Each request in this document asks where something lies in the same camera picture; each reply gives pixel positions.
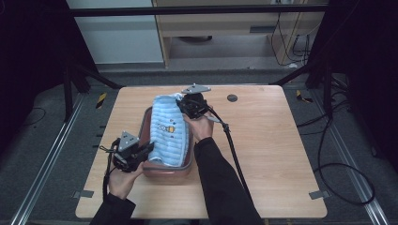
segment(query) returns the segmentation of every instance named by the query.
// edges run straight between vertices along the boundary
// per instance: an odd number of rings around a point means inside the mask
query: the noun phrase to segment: wire
[[[1,3],[2,3],[3,8],[0,11],[0,16],[6,12],[6,3],[4,2],[4,0],[1,0]]]
[[[316,169],[314,169],[314,173],[318,172],[320,177],[321,177],[322,182],[328,188],[328,190],[330,192],[332,192],[335,196],[340,198],[341,200],[343,200],[343,201],[345,201],[347,203],[355,204],[355,205],[365,205],[365,204],[371,203],[374,200],[374,198],[375,198],[375,186],[373,185],[373,183],[371,182],[369,177],[367,177],[363,172],[361,172],[360,170],[358,170],[358,169],[356,169],[356,168],[354,168],[354,167],[352,167],[350,165],[343,164],[343,163],[327,163],[327,164],[321,165],[322,145],[323,145],[323,142],[325,140],[326,131],[328,130],[328,127],[331,125],[332,121],[333,121],[332,118],[330,118],[328,120],[327,125],[325,126],[324,131],[322,132],[322,137],[321,137],[321,141],[320,141],[320,144],[319,144],[318,155],[317,155],[317,161],[318,161],[317,165],[318,165],[318,167]],[[329,183],[325,179],[324,174],[322,173],[322,169],[324,169],[326,167],[330,167],[330,166],[344,166],[344,167],[347,167],[347,168],[355,171],[356,173],[359,173],[363,178],[365,178],[366,182],[369,184],[369,187],[372,190],[371,197],[368,200],[366,200],[365,202],[355,202],[355,201],[352,201],[352,200],[349,200],[349,199],[343,197],[341,194],[339,194],[337,191],[335,191],[333,188],[331,188],[331,186],[329,185]]]
[[[248,185],[246,184],[246,180],[245,180],[245,177],[243,176],[243,172],[240,168],[239,161],[237,160],[237,152],[235,151],[235,146],[232,141],[231,134],[230,134],[231,130],[229,129],[228,124],[225,124],[223,122],[223,120],[217,115],[217,113],[211,107],[209,107],[207,104],[202,104],[202,103],[192,100],[192,99],[186,99],[186,100],[188,102],[198,105],[201,108],[206,108],[209,112],[211,112],[214,116],[216,116],[216,118],[220,121],[220,124],[222,125],[223,131],[225,132],[226,138],[228,140],[229,147],[230,147],[231,153],[232,153],[232,157],[233,157],[235,165],[237,167],[237,174],[239,175],[240,182],[242,183],[242,186],[245,189],[245,192],[246,192],[248,198],[250,199],[250,201],[253,202],[252,195],[249,191]]]
[[[297,62],[299,62],[299,60],[291,59],[290,56],[289,56],[289,54],[287,53],[286,44],[284,43],[283,34],[282,34],[281,26],[280,26],[280,24],[281,24],[281,23],[280,23],[280,20],[281,20],[281,12],[278,13],[278,20],[277,20],[277,22],[276,22],[275,29],[274,29],[274,31],[272,32],[272,36],[271,36],[271,49],[273,50],[274,55],[275,55],[275,57],[276,57],[276,52],[275,52],[275,49],[274,49],[274,47],[273,47],[273,37],[274,37],[275,31],[276,31],[276,29],[277,29],[277,27],[278,27],[278,28],[279,28],[279,33],[280,33],[280,35],[281,35],[281,40],[282,40],[282,43],[283,43],[284,54],[285,54],[292,62],[290,62],[290,63],[288,63],[288,64],[281,64],[281,63],[278,61],[278,59],[277,59],[276,61],[277,61],[277,63],[278,63],[279,66],[288,66],[288,65],[290,65],[290,64],[292,64],[292,63],[297,63]]]
[[[338,94],[342,94],[342,93],[343,93],[343,92],[336,92],[336,93],[333,94],[333,96],[338,95]],[[341,108],[339,108],[339,107],[342,106],[342,105],[344,105],[344,104],[346,104],[346,103],[348,103],[347,100],[344,100],[344,101],[340,102],[339,104],[335,105],[335,106],[332,108],[332,111],[333,111],[334,113],[340,111]],[[303,123],[303,124],[301,124],[301,125],[298,125],[298,128],[304,127],[304,126],[308,126],[308,125],[310,125],[310,124],[312,124],[312,123],[314,123],[314,122],[316,122],[316,121],[319,121],[321,118],[324,118],[325,116],[327,116],[326,113],[322,114],[321,116],[316,117],[315,119],[309,120],[309,121],[307,121],[307,122],[305,122],[305,123]],[[372,181],[369,179],[369,177],[367,177],[363,172],[361,172],[360,170],[358,170],[358,169],[356,169],[356,168],[354,168],[354,167],[352,167],[352,166],[350,166],[350,165],[343,164],[343,163],[332,162],[332,163],[326,163],[326,164],[324,164],[324,165],[321,165],[321,150],[322,150],[322,145],[323,145],[323,142],[324,142],[324,140],[325,140],[326,132],[327,132],[328,128],[330,127],[332,121],[333,121],[333,118],[330,118],[330,119],[328,120],[328,122],[326,123],[325,128],[324,128],[322,131],[320,131],[320,132],[314,132],[314,133],[308,133],[308,134],[300,134],[300,135],[310,135],[310,134],[322,133],[321,141],[320,141],[320,144],[319,144],[319,147],[318,147],[318,153],[317,153],[317,168],[314,169],[314,173],[319,173],[320,178],[321,178],[322,182],[324,183],[324,185],[327,187],[327,189],[328,189],[330,192],[332,192],[335,196],[337,196],[338,198],[340,198],[341,200],[343,200],[343,201],[345,201],[345,202],[347,202],[347,203],[355,204],[355,205],[365,205],[365,204],[371,203],[371,202],[374,200],[374,198],[375,198],[375,186],[374,186],[374,184],[372,183]],[[335,166],[346,167],[346,168],[348,168],[348,169],[350,169],[350,170],[353,170],[354,172],[360,174],[360,175],[366,180],[366,182],[368,183],[369,187],[370,187],[371,190],[372,190],[372,195],[371,195],[371,197],[370,197],[368,200],[366,200],[365,202],[355,202],[355,201],[352,201],[352,200],[349,200],[349,199],[343,197],[341,194],[339,194],[337,191],[335,191],[335,190],[330,186],[330,184],[327,182],[327,180],[326,180],[324,174],[322,173],[322,169],[327,168],[327,167],[332,167],[332,166],[333,166],[333,167],[335,167]]]

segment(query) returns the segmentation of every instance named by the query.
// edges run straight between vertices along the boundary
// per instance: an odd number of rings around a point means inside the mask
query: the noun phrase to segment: power cord
[[[234,158],[235,165],[237,166],[237,173],[238,173],[238,175],[239,175],[240,182],[242,183],[242,186],[243,186],[243,188],[245,189],[246,194],[247,194],[247,196],[249,197],[250,201],[253,201],[252,195],[251,195],[251,193],[250,193],[250,191],[249,191],[249,188],[248,188],[248,186],[247,186],[247,184],[246,184],[245,177],[243,176],[243,172],[242,172],[242,170],[240,169],[239,161],[237,160],[237,152],[235,151],[235,146],[234,146],[234,143],[232,142],[232,137],[231,137],[231,134],[230,134],[231,130],[229,129],[228,124],[225,124],[225,123],[222,121],[222,119],[217,115],[217,113],[216,113],[213,109],[211,109],[211,107],[208,107],[208,110],[209,110],[214,116],[216,116],[216,118],[219,119],[220,124],[222,124],[223,131],[225,132],[226,138],[227,138],[228,143],[229,143],[229,147],[231,148],[232,157]]]
[[[337,112],[337,111],[336,111],[337,108],[340,107],[340,106],[343,105],[343,104],[346,104],[347,102],[348,102],[348,101],[345,100],[345,101],[342,101],[341,103],[337,104],[336,106],[334,106],[334,107],[332,108],[332,109],[333,109],[333,112],[336,113],[336,112]],[[307,122],[305,122],[305,123],[303,123],[303,124],[297,125],[297,127],[298,127],[298,128],[301,128],[301,127],[304,127],[304,126],[308,126],[308,125],[310,125],[310,124],[313,124],[313,123],[316,122],[316,121],[319,121],[320,119],[322,119],[322,118],[324,118],[324,117],[326,117],[326,116],[327,116],[327,114],[325,113],[325,114],[323,114],[323,115],[321,115],[321,116],[316,117],[315,119],[312,119],[312,120],[309,120],[309,121],[307,121]],[[372,181],[369,179],[369,177],[366,176],[363,172],[361,172],[360,170],[358,170],[358,169],[356,169],[356,168],[354,168],[354,167],[352,167],[352,166],[350,166],[350,165],[344,164],[344,163],[333,162],[333,163],[326,163],[326,164],[324,164],[324,165],[321,164],[321,151],[322,151],[322,145],[323,145],[323,142],[324,142],[324,140],[325,140],[326,132],[327,132],[328,128],[330,127],[332,121],[333,121],[333,118],[332,118],[332,117],[329,118],[328,121],[327,121],[327,123],[326,123],[325,128],[322,130],[322,136],[321,136],[321,140],[320,140],[320,144],[319,144],[318,152],[317,152],[317,168],[314,169],[314,173],[319,173],[320,178],[321,178],[322,182],[324,183],[324,185],[327,187],[327,189],[328,189],[330,192],[332,192],[335,196],[337,196],[338,198],[340,198],[341,200],[343,200],[343,201],[345,201],[345,202],[347,202],[347,203],[351,203],[351,204],[359,205],[359,206],[363,206],[363,205],[366,205],[366,204],[368,204],[368,203],[371,203],[371,202],[375,199],[375,186],[374,186],[374,184],[372,183]],[[348,169],[350,169],[350,170],[352,170],[352,171],[354,171],[354,172],[360,174],[360,176],[362,176],[362,177],[366,180],[366,182],[368,183],[369,187],[370,187],[371,190],[372,190],[372,195],[371,195],[371,197],[370,197],[368,200],[364,201],[364,202],[355,202],[355,201],[352,201],[352,200],[349,200],[349,199],[343,197],[341,194],[339,194],[337,191],[335,191],[335,190],[330,186],[330,184],[328,183],[327,179],[325,178],[324,174],[322,173],[322,170],[323,170],[324,168],[327,168],[327,167],[336,167],[336,166],[346,167],[346,168],[348,168]]]
[[[247,196],[249,197],[249,199],[251,201],[253,201],[252,195],[251,195],[251,193],[249,191],[249,188],[248,188],[248,186],[246,184],[245,177],[243,176],[243,172],[242,172],[242,170],[240,168],[239,161],[237,160],[237,153],[235,151],[235,146],[234,146],[234,143],[232,141],[231,134],[230,134],[231,130],[229,129],[228,124],[225,124],[223,122],[223,120],[217,115],[217,113],[211,107],[209,107],[207,104],[205,104],[205,103],[203,104],[201,102],[198,102],[198,101],[195,101],[195,100],[192,100],[192,99],[186,99],[186,101],[187,102],[191,102],[191,103],[199,106],[199,108],[201,108],[201,109],[203,109],[203,108],[207,109],[209,112],[211,112],[217,118],[217,120],[218,120],[217,122],[222,125],[223,131],[225,132],[226,138],[228,140],[228,143],[229,143],[229,146],[230,146],[230,149],[231,149],[232,157],[234,158],[234,162],[235,162],[235,165],[237,167],[237,174],[239,176],[240,182],[242,183],[242,186],[245,189],[245,192],[246,192]]]

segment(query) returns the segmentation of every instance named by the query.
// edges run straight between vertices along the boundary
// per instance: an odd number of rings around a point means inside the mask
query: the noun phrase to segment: black curtain
[[[325,14],[310,62],[322,57],[332,72],[347,75],[350,100],[369,140],[398,172],[398,8],[395,0],[357,2],[330,1],[346,8]],[[323,66],[311,69],[309,86],[322,82]]]
[[[67,62],[98,73],[82,34],[71,17],[49,13],[68,10],[65,0],[3,0],[0,4],[0,119],[2,149],[32,111],[36,95],[63,83]],[[84,79],[84,74],[74,77]]]

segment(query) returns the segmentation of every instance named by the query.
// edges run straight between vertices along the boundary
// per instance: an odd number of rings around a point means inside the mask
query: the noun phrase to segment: aluminum rail
[[[223,14],[223,13],[270,13],[270,12],[319,12],[344,8],[328,4],[310,5],[239,5],[239,6],[195,6],[195,7],[116,7],[116,8],[75,8],[51,10],[56,16],[106,17],[145,16],[181,14]]]
[[[58,136],[56,137],[49,154],[44,160],[35,181],[33,182],[25,198],[23,199],[23,202],[21,203],[17,213],[15,213],[14,217],[11,219],[11,225],[24,225],[28,220],[32,209],[34,208],[36,201],[38,200],[38,196],[43,190],[44,185],[46,184],[46,181],[59,156],[59,153],[64,146],[64,143],[73,127],[74,122],[76,121],[77,115],[82,108],[83,101],[84,95],[79,94],[76,99],[74,113],[72,114],[71,118],[61,127],[61,130],[59,131]]]
[[[319,111],[324,114],[325,111],[321,103],[322,98],[320,97],[320,94],[314,90],[310,90],[310,93],[314,97],[314,102],[316,103]],[[352,155],[350,154],[348,147],[345,145],[339,129],[336,127],[335,124],[331,124],[329,129],[331,137],[336,145],[337,152],[342,162],[354,167],[355,169],[358,169],[359,167]],[[365,178],[352,170],[348,171],[348,175],[350,176],[351,182],[354,185],[354,188],[356,189],[358,195],[360,196],[360,199],[364,202],[367,201],[372,195],[372,191]],[[376,198],[374,198],[374,200],[370,203],[364,205],[364,207],[374,225],[390,224]]]

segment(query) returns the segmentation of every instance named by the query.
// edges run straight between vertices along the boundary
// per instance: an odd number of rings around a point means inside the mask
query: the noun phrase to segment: black floor
[[[200,72],[146,72],[131,74],[107,74],[113,81],[124,85],[169,85],[169,84],[213,84],[213,83],[270,83],[281,78],[288,71],[269,76],[262,70],[230,70],[230,71],[200,71]],[[49,173],[42,191],[35,202],[35,207],[29,214],[28,221],[32,224],[73,224],[84,223],[75,214],[77,199],[72,198],[75,191],[84,187],[92,161],[100,143],[103,126],[106,125],[113,108],[117,90],[112,90],[103,84],[90,81],[92,89],[83,98],[82,108],[73,124],[72,130]],[[301,90],[304,98],[316,99],[319,90],[306,90],[301,82],[293,82],[284,87],[286,98],[297,124],[302,124],[321,115],[316,102],[310,103],[298,100],[296,91]],[[96,109],[98,98],[106,92],[107,98],[100,109]],[[333,104],[345,100],[343,95],[336,96]],[[344,104],[334,113],[332,125],[344,140],[345,147],[356,162],[358,168],[369,177],[375,185],[375,200],[382,209],[388,223],[376,223],[369,216],[369,208],[345,202],[331,194],[325,199],[328,215],[320,220],[313,219],[269,219],[269,224],[398,224],[398,174],[387,160],[373,157],[371,146],[366,140],[355,116],[350,112],[350,105]],[[46,159],[55,138],[63,126],[64,99],[62,85],[41,93],[36,98],[35,109],[26,119],[26,126],[20,128],[14,142],[3,156],[0,168],[0,221],[8,224],[23,203],[29,188],[31,188],[43,161]],[[317,167],[318,146],[325,127],[326,120],[321,119],[307,127],[298,129],[313,168]],[[335,138],[329,128],[322,147],[321,161],[342,162],[341,153],[336,147]],[[331,167],[323,170],[328,183],[336,190],[354,202],[361,202],[358,189],[346,168]],[[318,184],[326,190],[318,172]]]

